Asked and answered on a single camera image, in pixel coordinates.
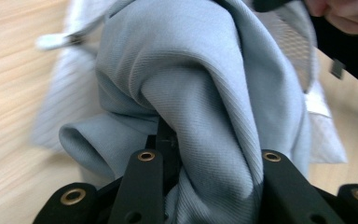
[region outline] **wooden floor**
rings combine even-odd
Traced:
[[[56,189],[80,180],[70,158],[28,139],[60,52],[37,51],[34,41],[62,29],[66,6],[67,0],[0,0],[0,223],[32,223]],[[326,69],[329,60],[321,57]],[[350,162],[312,165],[310,181],[334,193],[342,183],[358,182],[358,82],[324,76]]]
[[[67,2],[0,0],[0,223],[32,223],[51,193],[79,180],[71,159],[28,143],[59,53],[34,41],[62,30]]]

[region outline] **cloth fold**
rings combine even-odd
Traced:
[[[183,161],[167,222],[255,223],[262,148],[307,172],[310,125],[296,71],[241,0],[115,3],[96,74],[107,114],[63,126],[62,145],[113,180],[162,116]]]

